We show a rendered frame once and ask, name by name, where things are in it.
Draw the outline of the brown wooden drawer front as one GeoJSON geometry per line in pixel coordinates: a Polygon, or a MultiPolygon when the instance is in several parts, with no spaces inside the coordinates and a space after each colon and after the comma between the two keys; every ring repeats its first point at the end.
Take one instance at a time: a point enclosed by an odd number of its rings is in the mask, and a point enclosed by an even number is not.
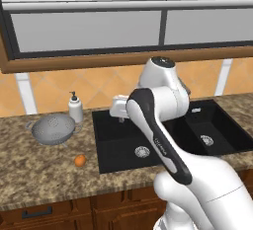
{"type": "Polygon", "coordinates": [[[43,218],[53,219],[56,217],[71,216],[74,214],[78,215],[90,212],[91,212],[90,199],[88,197],[77,198],[61,202],[25,207],[20,209],[0,211],[0,226],[7,226],[14,223],[25,223],[30,222],[32,220],[40,220],[43,218]],[[22,219],[22,211],[27,210],[29,213],[33,213],[36,211],[47,210],[48,206],[52,206],[52,214],[35,218],[22,219]]]}

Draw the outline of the grey metal colander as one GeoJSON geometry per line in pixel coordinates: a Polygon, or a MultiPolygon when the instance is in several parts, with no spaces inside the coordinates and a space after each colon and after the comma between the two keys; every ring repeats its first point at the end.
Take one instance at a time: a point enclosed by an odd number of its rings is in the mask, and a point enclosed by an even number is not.
{"type": "Polygon", "coordinates": [[[75,133],[82,129],[81,124],[64,114],[46,115],[36,122],[29,121],[25,125],[34,139],[40,145],[60,145],[66,147],[65,142],[75,133]]]}

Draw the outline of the black double sink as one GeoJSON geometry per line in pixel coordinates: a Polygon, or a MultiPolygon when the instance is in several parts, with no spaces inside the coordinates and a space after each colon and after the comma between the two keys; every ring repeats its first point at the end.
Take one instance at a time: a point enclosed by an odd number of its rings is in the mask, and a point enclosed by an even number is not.
{"type": "MultiPolygon", "coordinates": [[[[92,117],[102,174],[161,164],[149,141],[130,119],[120,123],[107,111],[93,112],[92,117]],[[137,157],[134,150],[138,146],[147,147],[149,156],[137,157]]],[[[188,153],[222,156],[253,151],[253,137],[213,100],[191,102],[185,116],[167,120],[163,125],[178,146],[188,153]],[[202,110],[192,114],[193,108],[202,110]],[[202,135],[211,137],[213,145],[206,146],[201,140],[202,135]]]]}

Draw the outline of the white soap dispenser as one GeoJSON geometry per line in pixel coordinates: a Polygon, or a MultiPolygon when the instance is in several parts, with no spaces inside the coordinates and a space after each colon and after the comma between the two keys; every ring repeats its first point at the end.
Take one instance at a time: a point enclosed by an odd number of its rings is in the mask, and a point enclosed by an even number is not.
{"type": "Polygon", "coordinates": [[[83,106],[80,99],[75,95],[75,92],[71,92],[72,96],[69,99],[68,111],[69,115],[75,120],[76,123],[83,121],[83,106]]]}

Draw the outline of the orange tangerine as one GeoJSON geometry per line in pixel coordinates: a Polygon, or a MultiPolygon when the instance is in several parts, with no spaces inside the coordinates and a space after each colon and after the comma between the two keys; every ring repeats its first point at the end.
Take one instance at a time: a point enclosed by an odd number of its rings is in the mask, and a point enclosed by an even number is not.
{"type": "Polygon", "coordinates": [[[77,155],[74,159],[76,167],[83,167],[86,163],[86,157],[84,155],[77,155]]]}

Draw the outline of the window with wooden frame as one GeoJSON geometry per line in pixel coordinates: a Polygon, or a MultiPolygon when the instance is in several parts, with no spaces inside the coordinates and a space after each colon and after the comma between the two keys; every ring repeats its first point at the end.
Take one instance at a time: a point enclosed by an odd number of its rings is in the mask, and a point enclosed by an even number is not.
{"type": "Polygon", "coordinates": [[[253,0],[0,0],[0,70],[253,56],[253,0]]]}

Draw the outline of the grey sink faucet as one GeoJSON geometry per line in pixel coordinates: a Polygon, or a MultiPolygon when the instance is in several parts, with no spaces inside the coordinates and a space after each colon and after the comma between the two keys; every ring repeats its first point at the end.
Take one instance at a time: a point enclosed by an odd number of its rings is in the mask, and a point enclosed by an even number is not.
{"type": "MultiPolygon", "coordinates": [[[[190,97],[191,96],[191,90],[186,86],[186,84],[182,81],[181,78],[179,78],[179,81],[180,81],[182,87],[186,90],[188,96],[190,97]]],[[[201,108],[193,108],[191,110],[191,113],[192,114],[199,113],[201,110],[202,110],[201,108]]]]}

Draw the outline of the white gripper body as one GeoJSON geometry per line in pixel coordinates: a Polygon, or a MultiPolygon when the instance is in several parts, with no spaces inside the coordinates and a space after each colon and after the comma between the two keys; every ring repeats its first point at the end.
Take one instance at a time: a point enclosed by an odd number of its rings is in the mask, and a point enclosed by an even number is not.
{"type": "Polygon", "coordinates": [[[127,104],[128,96],[117,95],[113,97],[113,104],[110,107],[110,115],[119,118],[128,118],[127,115],[127,104]]]}

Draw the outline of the brown wooden cupboard door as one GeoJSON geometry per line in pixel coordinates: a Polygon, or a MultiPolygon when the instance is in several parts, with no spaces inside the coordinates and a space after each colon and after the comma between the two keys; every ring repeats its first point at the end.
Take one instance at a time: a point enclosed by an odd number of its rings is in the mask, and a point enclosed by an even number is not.
{"type": "Polygon", "coordinates": [[[99,194],[90,200],[95,230],[153,230],[166,208],[153,187],[99,194]]]}
{"type": "Polygon", "coordinates": [[[253,198],[253,169],[239,171],[238,175],[253,198]]]}

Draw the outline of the silver sink drain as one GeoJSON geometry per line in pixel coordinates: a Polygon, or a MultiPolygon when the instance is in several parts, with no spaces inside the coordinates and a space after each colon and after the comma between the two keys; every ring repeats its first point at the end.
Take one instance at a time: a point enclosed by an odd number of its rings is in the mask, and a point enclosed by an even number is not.
{"type": "Polygon", "coordinates": [[[139,157],[139,158],[146,158],[149,156],[150,151],[147,147],[145,146],[138,146],[134,150],[134,154],[139,157]]]}
{"type": "Polygon", "coordinates": [[[208,135],[202,135],[201,140],[204,142],[204,144],[206,146],[212,146],[213,145],[213,140],[208,135]]]}

